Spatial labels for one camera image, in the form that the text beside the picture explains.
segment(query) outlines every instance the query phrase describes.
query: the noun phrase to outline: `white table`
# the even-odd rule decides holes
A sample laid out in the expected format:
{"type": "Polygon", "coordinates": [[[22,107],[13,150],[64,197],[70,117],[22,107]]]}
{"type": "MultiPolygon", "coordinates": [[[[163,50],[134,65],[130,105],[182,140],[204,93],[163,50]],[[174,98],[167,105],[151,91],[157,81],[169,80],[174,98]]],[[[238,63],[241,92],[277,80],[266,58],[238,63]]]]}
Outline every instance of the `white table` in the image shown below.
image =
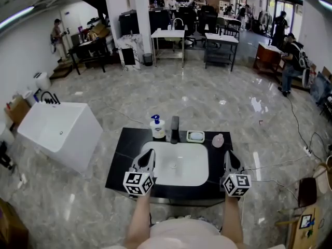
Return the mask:
{"type": "Polygon", "coordinates": [[[155,66],[157,66],[157,58],[182,58],[182,67],[184,66],[184,57],[185,57],[185,31],[183,30],[156,30],[152,35],[152,49],[154,52],[154,61],[155,66]],[[182,52],[159,52],[158,38],[182,38],[182,52]],[[155,48],[155,40],[157,40],[157,54],[155,48]]]}
{"type": "Polygon", "coordinates": [[[239,41],[230,35],[219,35],[215,33],[206,33],[206,47],[205,47],[205,54],[204,54],[204,61],[205,61],[205,68],[207,63],[231,63],[231,71],[233,70],[235,56],[237,54],[238,44],[239,41]],[[230,50],[223,49],[220,52],[213,51],[209,52],[209,44],[208,42],[222,44],[229,44],[230,50]],[[228,58],[221,58],[219,54],[222,55],[229,55],[228,58]]]}
{"type": "Polygon", "coordinates": [[[223,19],[225,19],[226,21],[229,21],[229,20],[236,20],[236,21],[239,21],[239,22],[241,23],[240,20],[235,19],[235,18],[230,18],[230,17],[226,17],[226,16],[218,16],[218,17],[219,17],[219,18],[223,18],[223,19]]]}

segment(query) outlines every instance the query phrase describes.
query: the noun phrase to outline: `power strip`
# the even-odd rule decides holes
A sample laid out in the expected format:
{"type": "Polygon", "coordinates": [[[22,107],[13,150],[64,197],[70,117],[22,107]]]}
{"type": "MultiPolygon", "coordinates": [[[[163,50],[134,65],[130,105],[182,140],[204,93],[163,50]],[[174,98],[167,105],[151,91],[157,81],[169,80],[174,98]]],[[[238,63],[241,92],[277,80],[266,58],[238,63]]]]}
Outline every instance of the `power strip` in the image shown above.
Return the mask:
{"type": "Polygon", "coordinates": [[[303,147],[303,150],[305,151],[308,157],[311,157],[312,150],[308,149],[308,147],[306,146],[303,147]]]}

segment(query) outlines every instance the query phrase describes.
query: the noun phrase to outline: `white bathtub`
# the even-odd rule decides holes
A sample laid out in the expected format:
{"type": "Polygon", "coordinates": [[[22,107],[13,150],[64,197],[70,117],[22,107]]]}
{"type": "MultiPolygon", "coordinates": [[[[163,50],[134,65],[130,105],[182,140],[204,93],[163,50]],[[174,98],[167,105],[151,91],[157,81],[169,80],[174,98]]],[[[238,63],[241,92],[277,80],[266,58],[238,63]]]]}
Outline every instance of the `white bathtub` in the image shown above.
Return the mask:
{"type": "Polygon", "coordinates": [[[86,103],[35,103],[18,132],[44,154],[77,172],[88,167],[103,132],[86,103]]]}

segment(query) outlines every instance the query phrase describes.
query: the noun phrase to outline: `black bucket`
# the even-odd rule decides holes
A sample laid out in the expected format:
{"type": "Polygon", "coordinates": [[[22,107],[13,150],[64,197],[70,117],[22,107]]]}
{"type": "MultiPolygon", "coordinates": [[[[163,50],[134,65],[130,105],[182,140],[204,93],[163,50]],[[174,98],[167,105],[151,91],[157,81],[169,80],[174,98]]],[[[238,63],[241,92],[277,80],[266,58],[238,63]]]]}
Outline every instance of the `black bucket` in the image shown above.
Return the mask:
{"type": "Polygon", "coordinates": [[[152,66],[153,64],[152,53],[145,53],[143,55],[143,59],[144,59],[144,64],[146,66],[152,66]]]}

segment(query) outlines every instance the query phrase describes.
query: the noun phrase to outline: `blue pump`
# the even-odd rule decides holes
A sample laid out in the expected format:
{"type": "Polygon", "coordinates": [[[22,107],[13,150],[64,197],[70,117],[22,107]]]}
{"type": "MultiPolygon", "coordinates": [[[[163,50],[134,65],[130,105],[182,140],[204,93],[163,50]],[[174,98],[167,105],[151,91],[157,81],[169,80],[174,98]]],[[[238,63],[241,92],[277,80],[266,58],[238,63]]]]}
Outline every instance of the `blue pump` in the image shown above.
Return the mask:
{"type": "Polygon", "coordinates": [[[155,124],[156,125],[159,124],[159,122],[160,122],[159,121],[160,116],[158,114],[155,114],[155,115],[151,116],[151,118],[155,120],[155,124]]]}

